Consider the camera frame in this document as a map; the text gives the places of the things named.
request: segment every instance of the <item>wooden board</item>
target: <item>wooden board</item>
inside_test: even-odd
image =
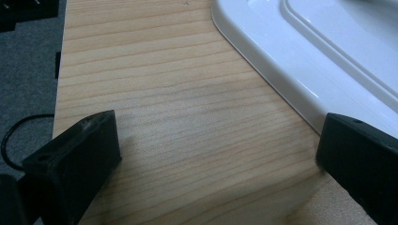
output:
[[[82,224],[373,224],[211,1],[69,0],[54,136],[115,110],[123,161]]]

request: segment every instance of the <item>white plastic object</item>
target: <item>white plastic object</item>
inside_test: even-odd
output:
[[[214,0],[211,12],[318,133],[339,113],[398,138],[396,0]]]

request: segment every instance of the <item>gray carpet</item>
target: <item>gray carpet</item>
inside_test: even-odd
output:
[[[57,79],[55,54],[61,52],[66,0],[57,18],[17,23],[0,33],[0,138],[26,116],[54,113]],[[27,122],[8,141],[8,155],[18,164],[52,138],[53,119]],[[0,173],[20,178],[0,159]]]

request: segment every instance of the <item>black cable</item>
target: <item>black cable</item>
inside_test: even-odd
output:
[[[54,118],[54,114],[37,114],[37,115],[31,115],[28,116],[20,121],[18,121],[14,126],[12,126],[9,131],[6,133],[6,135],[3,137],[3,141],[1,141],[1,156],[3,160],[6,162],[6,164],[11,167],[14,170],[17,171],[23,171],[23,167],[20,165],[17,165],[11,159],[9,159],[8,154],[7,154],[7,142],[8,139],[11,137],[12,133],[23,123],[34,120],[34,119],[39,119],[39,118],[47,118],[47,117],[52,117]]]

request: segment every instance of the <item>black plastic block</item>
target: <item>black plastic block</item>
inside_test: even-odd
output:
[[[398,140],[329,113],[316,160],[378,224],[398,224]]]

